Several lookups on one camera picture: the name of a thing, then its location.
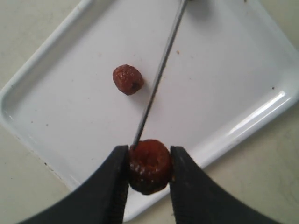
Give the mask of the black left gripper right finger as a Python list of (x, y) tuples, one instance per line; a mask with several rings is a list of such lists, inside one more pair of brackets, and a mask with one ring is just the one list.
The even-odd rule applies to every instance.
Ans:
[(177, 224), (275, 224), (214, 182), (183, 147), (171, 146), (171, 202)]

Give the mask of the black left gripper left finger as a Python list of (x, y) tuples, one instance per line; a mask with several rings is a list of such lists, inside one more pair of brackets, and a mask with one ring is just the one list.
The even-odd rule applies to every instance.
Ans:
[(22, 223), (121, 224), (127, 195), (128, 146), (116, 146), (80, 187)]

